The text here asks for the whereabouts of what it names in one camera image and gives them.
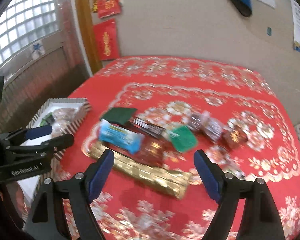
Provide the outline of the long gold foil packet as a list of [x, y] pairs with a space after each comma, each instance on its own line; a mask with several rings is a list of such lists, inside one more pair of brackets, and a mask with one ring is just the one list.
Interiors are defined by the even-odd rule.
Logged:
[[105, 150], [114, 153], [113, 168], [130, 178], [169, 196], [183, 199], [190, 184], [191, 174], [179, 170], [169, 170], [158, 166], [149, 166], [135, 160], [127, 151], [119, 150], [105, 142], [86, 141], [82, 144], [82, 152], [89, 158], [99, 159]]

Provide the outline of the glass block window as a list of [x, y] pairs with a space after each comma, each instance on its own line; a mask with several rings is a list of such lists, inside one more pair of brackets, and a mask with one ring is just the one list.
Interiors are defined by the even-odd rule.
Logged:
[[0, 16], [0, 67], [58, 29], [55, 0], [11, 0]]

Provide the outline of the red floral tablecloth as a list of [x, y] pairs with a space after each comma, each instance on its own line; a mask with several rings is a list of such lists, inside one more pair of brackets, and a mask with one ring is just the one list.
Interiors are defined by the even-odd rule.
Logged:
[[134, 108], [135, 117], [164, 129], [158, 142], [166, 171], [189, 176], [182, 199], [161, 193], [113, 170], [91, 204], [107, 239], [201, 239], [217, 204], [202, 185], [193, 163], [194, 148], [177, 151], [170, 132], [192, 130], [185, 144], [207, 153], [214, 163], [247, 180], [268, 185], [286, 239], [300, 232], [300, 144], [293, 124], [266, 80], [229, 64], [178, 57], [124, 57], [100, 70], [71, 93], [91, 111], [59, 176], [68, 179], [91, 163], [102, 115], [113, 107]]

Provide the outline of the clear bagged pastry upper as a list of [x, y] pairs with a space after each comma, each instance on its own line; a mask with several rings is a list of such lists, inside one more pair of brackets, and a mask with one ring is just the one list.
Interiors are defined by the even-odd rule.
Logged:
[[59, 108], [54, 110], [52, 113], [53, 118], [57, 120], [65, 120], [65, 121], [72, 121], [76, 115], [77, 109], [75, 108]]

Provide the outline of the small teal wall sticker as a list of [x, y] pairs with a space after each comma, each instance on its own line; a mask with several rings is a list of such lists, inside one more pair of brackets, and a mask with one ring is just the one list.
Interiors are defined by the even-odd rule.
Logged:
[[267, 28], [267, 35], [268, 36], [272, 35], [272, 29], [270, 27]]

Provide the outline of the clear bagged pastry lower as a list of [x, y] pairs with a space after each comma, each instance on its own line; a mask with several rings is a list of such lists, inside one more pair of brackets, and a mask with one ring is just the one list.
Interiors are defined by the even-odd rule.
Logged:
[[65, 121], [65, 120], [55, 121], [55, 123], [52, 125], [51, 136], [53, 138], [55, 138], [55, 137], [59, 137], [64, 134], [74, 135], [73, 130], [71, 129], [70, 125], [71, 125], [70, 121]]

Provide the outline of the blue flower sticker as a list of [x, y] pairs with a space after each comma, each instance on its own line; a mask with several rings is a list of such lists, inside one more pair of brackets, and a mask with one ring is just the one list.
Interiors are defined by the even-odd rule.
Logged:
[[34, 61], [45, 55], [45, 48], [42, 40], [38, 40], [30, 46], [30, 53]]

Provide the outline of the red banner lower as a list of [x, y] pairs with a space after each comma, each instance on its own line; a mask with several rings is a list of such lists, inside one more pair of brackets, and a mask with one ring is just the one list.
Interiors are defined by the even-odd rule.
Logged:
[[116, 21], [114, 18], [93, 26], [98, 57], [101, 61], [120, 57], [117, 41]]

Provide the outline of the green jelly cup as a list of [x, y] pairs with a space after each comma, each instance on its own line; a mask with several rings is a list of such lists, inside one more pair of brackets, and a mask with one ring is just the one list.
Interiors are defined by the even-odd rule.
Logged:
[[169, 132], [170, 141], [176, 151], [185, 153], [197, 146], [198, 141], [187, 126], [179, 126]]

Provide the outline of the dark green snack pouch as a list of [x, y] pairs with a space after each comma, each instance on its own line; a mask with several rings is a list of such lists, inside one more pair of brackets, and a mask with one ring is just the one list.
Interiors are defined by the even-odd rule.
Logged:
[[123, 126], [133, 117], [136, 111], [136, 108], [112, 107], [100, 117], [100, 120]]

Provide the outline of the light blue snack packet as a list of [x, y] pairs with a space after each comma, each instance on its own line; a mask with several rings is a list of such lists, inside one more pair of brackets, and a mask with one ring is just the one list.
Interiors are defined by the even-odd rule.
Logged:
[[102, 119], [98, 130], [98, 138], [100, 141], [113, 144], [134, 155], [140, 150], [144, 135], [112, 125], [107, 120]]

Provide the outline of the dark red snack packet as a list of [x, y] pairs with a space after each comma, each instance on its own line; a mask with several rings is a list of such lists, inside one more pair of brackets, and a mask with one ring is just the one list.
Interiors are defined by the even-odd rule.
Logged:
[[168, 146], [166, 140], [148, 138], [142, 143], [140, 150], [134, 158], [137, 162], [154, 167], [164, 164], [164, 152]]

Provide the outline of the clear bagged pastry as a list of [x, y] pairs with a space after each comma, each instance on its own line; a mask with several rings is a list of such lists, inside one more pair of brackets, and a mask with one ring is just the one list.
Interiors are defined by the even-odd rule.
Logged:
[[59, 108], [54, 110], [52, 113], [53, 118], [57, 120], [65, 120], [65, 121], [72, 121], [76, 115], [77, 109], [75, 108]]
[[55, 121], [55, 123], [52, 125], [51, 136], [53, 138], [55, 138], [55, 137], [59, 137], [64, 134], [74, 135], [73, 130], [71, 129], [70, 125], [71, 125], [70, 121], [65, 121], [65, 120]]

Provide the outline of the dark brown chocolate bar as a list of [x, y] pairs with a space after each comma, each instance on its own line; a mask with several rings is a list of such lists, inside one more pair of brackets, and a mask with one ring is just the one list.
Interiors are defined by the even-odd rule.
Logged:
[[165, 130], [160, 126], [151, 124], [140, 118], [134, 118], [130, 123], [132, 126], [157, 139], [160, 139], [162, 137], [162, 134]]

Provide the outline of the striped white tray box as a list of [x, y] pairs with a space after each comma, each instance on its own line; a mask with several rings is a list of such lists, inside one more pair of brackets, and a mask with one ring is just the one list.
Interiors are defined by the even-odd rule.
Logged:
[[38, 128], [50, 121], [52, 132], [43, 137], [28, 139], [22, 145], [39, 145], [44, 141], [66, 133], [75, 135], [90, 110], [91, 105], [86, 98], [48, 99], [34, 115], [27, 127]]

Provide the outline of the wooden door frame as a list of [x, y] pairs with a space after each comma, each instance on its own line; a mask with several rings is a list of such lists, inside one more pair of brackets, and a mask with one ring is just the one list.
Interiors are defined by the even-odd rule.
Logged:
[[75, 5], [84, 52], [89, 63], [88, 70], [94, 75], [102, 68], [102, 63], [98, 57], [89, 0], [75, 0]]

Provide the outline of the clear bagged brown candy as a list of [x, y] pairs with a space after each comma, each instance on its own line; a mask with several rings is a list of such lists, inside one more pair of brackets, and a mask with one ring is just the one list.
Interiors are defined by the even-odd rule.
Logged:
[[187, 126], [193, 132], [202, 131], [210, 121], [210, 112], [192, 113], [188, 119]]

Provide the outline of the small red brown candy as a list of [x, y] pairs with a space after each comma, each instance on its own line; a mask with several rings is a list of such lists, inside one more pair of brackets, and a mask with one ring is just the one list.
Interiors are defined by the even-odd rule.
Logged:
[[239, 146], [248, 141], [248, 136], [238, 125], [235, 125], [230, 131], [223, 133], [222, 138], [228, 148], [232, 150], [239, 148]]

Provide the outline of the green candy wrapper in tray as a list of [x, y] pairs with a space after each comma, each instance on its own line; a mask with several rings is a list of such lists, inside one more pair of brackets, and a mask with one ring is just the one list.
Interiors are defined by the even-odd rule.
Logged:
[[50, 113], [48, 113], [47, 115], [45, 115], [45, 116], [42, 118], [42, 120], [40, 121], [39, 126], [40, 126], [40, 127], [46, 126], [46, 125], [52, 126], [54, 123], [55, 123], [55, 118], [54, 118], [54, 116], [53, 116], [53, 113], [50, 112]]

